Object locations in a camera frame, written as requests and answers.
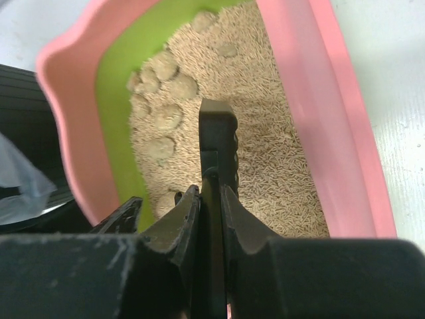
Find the black trash bin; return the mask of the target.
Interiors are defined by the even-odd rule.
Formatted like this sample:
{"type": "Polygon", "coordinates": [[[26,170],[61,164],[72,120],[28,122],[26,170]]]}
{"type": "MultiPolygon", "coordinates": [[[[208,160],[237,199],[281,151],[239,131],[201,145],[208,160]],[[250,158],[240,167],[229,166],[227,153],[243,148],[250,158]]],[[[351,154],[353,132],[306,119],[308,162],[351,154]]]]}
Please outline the black trash bin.
{"type": "Polygon", "coordinates": [[[35,74],[1,65],[1,136],[4,135],[55,185],[46,209],[38,217],[1,224],[2,233],[18,231],[73,200],[66,180],[56,122],[35,74]]]}

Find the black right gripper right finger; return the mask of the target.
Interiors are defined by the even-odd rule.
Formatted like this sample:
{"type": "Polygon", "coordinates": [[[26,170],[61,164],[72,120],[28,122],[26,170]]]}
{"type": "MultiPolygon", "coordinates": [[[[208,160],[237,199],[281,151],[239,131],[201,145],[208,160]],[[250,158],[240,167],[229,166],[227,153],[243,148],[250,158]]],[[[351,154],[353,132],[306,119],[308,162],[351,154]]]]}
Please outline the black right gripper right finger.
{"type": "Polygon", "coordinates": [[[424,255],[396,239],[279,236],[221,189],[233,318],[423,318],[424,255]]]}

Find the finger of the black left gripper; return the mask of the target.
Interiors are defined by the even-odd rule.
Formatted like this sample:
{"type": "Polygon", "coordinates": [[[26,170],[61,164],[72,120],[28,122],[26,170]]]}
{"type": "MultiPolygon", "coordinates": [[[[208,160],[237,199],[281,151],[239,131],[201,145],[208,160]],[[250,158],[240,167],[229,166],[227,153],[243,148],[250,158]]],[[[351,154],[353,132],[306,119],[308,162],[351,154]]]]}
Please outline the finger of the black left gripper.
{"type": "Polygon", "coordinates": [[[91,234],[129,234],[136,233],[143,199],[131,197],[118,207],[110,216],[96,225],[91,234]]]}

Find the black slotted litter scoop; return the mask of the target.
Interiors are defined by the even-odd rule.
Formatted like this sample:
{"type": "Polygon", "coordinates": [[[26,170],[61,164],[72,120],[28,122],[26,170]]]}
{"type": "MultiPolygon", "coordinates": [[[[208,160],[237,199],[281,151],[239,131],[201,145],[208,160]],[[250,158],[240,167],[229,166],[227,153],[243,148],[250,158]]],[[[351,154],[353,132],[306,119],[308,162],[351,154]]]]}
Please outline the black slotted litter scoop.
{"type": "Polygon", "coordinates": [[[191,318],[226,318],[226,253],[220,191],[237,190],[238,122],[223,101],[202,99],[199,110],[199,150],[202,187],[191,318]]]}

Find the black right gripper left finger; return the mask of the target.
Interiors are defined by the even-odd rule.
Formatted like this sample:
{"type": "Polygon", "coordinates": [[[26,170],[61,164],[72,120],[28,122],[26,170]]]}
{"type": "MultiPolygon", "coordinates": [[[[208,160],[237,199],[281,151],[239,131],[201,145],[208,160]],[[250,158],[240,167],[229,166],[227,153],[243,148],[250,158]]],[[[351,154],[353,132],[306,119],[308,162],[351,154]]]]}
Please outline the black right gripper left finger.
{"type": "Polygon", "coordinates": [[[179,318],[191,303],[199,189],[141,234],[1,237],[2,318],[179,318]]]}

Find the pink green litter box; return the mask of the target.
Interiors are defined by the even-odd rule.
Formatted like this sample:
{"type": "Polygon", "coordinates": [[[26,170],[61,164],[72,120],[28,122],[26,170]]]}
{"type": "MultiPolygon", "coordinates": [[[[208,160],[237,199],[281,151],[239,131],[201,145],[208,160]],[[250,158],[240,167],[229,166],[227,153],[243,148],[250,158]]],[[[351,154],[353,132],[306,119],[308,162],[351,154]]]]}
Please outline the pink green litter box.
{"type": "MultiPolygon", "coordinates": [[[[99,223],[143,194],[129,144],[127,73],[201,9],[226,1],[91,1],[47,44],[37,80],[72,193],[99,223]]],[[[294,124],[333,237],[396,236],[375,138],[328,1],[259,1],[294,124]]]]}

